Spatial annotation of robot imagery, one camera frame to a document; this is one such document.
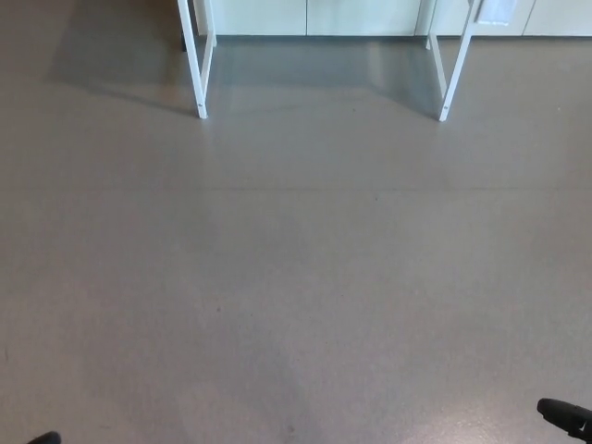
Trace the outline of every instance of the white metal leg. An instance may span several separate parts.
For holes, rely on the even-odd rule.
[[[466,58],[466,53],[469,49],[471,37],[473,37],[473,33],[475,32],[475,20],[479,7],[481,5],[481,0],[469,0],[469,12],[467,14],[467,18],[464,23],[464,28],[462,30],[461,47],[459,49],[459,54],[456,57],[456,62],[454,63],[452,75],[450,76],[450,84],[448,85],[446,82],[444,65],[442,63],[442,55],[440,53],[438,45],[438,36],[433,31],[435,17],[438,12],[439,1],[437,0],[436,2],[432,19],[430,21],[426,47],[430,50],[430,53],[432,54],[432,58],[434,60],[434,65],[436,66],[436,74],[438,77],[438,87],[441,99],[440,107],[438,110],[438,120],[440,122],[443,122],[448,118],[450,105],[452,104],[452,99],[454,98],[454,93],[456,92],[456,87],[458,85],[459,78],[461,77],[461,72],[463,71],[464,59]]]
[[[212,57],[214,55],[214,46],[216,46],[216,29],[214,26],[214,14],[212,12],[211,0],[203,0],[207,24],[207,38],[205,41],[205,54],[203,55],[203,70],[200,70],[200,62],[197,56],[197,46],[193,37],[193,26],[191,25],[191,12],[187,0],[178,0],[179,14],[181,17],[181,27],[183,29],[183,38],[187,47],[187,58],[191,71],[191,82],[193,83],[193,92],[197,104],[197,114],[200,118],[207,118],[207,108],[205,98],[207,96],[207,87],[210,80],[210,67],[212,66]]]

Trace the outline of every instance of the paper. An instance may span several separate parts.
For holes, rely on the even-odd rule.
[[[483,0],[477,23],[508,26],[512,21],[518,0]]]

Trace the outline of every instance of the gray floor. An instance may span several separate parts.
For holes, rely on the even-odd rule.
[[[200,122],[157,3],[0,6],[0,440],[569,442],[592,42],[475,43],[440,125],[418,43],[222,41]]]

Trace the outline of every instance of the white cabinet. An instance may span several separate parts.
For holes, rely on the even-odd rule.
[[[306,0],[212,0],[221,35],[305,35]]]
[[[592,36],[592,0],[536,0],[524,35]]]
[[[421,0],[308,0],[309,35],[413,35]]]
[[[437,0],[437,16],[435,17],[435,29],[439,35],[461,35],[464,22],[469,10],[467,0]],[[479,25],[476,35],[522,35],[528,16],[533,8],[535,0],[518,0],[512,23],[509,26]],[[433,10],[433,0],[425,0],[422,4],[419,19],[417,20],[416,35],[426,35],[429,20]]]

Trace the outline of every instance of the black object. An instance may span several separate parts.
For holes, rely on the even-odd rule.
[[[569,402],[543,398],[536,407],[546,421],[567,432],[572,438],[592,444],[592,411]]]
[[[62,443],[62,438],[59,436],[59,433],[49,432],[49,433],[46,433],[45,435],[41,435],[40,437],[37,437],[36,439],[31,441],[29,444],[61,444],[61,443]]]

